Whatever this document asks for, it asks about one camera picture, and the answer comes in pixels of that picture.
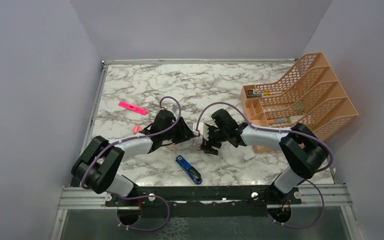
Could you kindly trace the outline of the blue stapler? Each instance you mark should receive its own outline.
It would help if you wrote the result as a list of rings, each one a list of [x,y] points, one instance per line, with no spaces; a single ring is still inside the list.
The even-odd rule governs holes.
[[[196,185],[202,183],[201,174],[183,156],[178,155],[175,161]]]

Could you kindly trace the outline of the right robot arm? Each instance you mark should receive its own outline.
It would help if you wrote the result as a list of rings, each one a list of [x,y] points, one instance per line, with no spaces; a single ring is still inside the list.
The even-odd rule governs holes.
[[[328,158],[328,147],[302,123],[289,128],[261,127],[249,120],[237,123],[225,110],[211,115],[215,125],[198,121],[193,125],[195,133],[202,136],[201,149],[217,155],[222,143],[232,146],[264,146],[282,151],[288,167],[273,181],[268,190],[269,199],[280,204],[289,192],[311,179]]]

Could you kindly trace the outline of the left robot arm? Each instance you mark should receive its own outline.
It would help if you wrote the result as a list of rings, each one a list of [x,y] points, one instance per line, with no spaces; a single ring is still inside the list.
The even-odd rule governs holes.
[[[155,120],[134,136],[115,142],[100,135],[94,137],[74,163],[71,175],[80,181],[82,188],[97,194],[118,195],[118,199],[129,206],[137,200],[136,184],[117,173],[122,161],[152,153],[162,147],[164,141],[175,145],[192,138],[195,134],[183,117],[161,109]]]

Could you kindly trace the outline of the pink eraser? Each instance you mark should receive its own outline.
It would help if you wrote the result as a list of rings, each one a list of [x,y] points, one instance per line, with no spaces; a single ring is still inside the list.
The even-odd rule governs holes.
[[[162,146],[163,147],[166,147],[168,150],[170,150],[170,151],[174,151],[175,149],[176,149],[176,145],[173,143],[173,142],[171,142],[171,141],[164,141],[163,143],[162,143]]]

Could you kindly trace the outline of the pink capped small bottle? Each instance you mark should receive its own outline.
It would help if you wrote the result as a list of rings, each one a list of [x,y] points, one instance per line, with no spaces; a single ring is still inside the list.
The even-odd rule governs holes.
[[[136,126],[134,126],[133,129],[132,129],[132,133],[133,133],[134,135],[136,135],[136,134],[140,133],[142,130],[143,130],[143,128],[142,128],[140,125],[136,125]]]

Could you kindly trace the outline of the pink flat plastic bar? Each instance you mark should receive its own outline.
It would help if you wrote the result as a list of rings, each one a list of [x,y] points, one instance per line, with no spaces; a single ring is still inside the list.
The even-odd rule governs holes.
[[[144,108],[123,101],[120,101],[118,106],[144,116],[148,113],[148,111]]]

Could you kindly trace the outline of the black piano keyboard ruler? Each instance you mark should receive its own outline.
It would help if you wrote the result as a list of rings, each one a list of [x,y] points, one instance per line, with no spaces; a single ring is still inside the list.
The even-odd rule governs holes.
[[[256,89],[254,88],[249,88],[246,90],[246,97],[248,99],[253,99],[253,98],[261,98],[263,96],[262,93],[259,93]]]

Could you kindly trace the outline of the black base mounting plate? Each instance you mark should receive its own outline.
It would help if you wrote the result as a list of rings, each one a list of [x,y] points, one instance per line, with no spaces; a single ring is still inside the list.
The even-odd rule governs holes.
[[[128,200],[111,193],[106,207],[123,215],[143,218],[267,217],[269,208],[300,205],[298,188],[276,193],[269,185],[237,186],[139,186]]]

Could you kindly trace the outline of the yellow pen in organizer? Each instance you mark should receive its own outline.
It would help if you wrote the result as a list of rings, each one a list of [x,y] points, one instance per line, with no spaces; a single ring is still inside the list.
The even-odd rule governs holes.
[[[263,92],[261,95],[262,96],[271,96],[273,94],[274,94],[273,92]]]

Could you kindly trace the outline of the peach plastic desk organizer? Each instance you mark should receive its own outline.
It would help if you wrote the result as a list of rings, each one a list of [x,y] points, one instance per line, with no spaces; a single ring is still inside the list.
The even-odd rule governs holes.
[[[274,94],[247,98],[248,89]],[[252,124],[288,128],[301,123],[324,142],[359,115],[321,52],[304,54],[274,83],[244,85],[240,100]],[[289,122],[268,124],[277,118],[288,118]]]

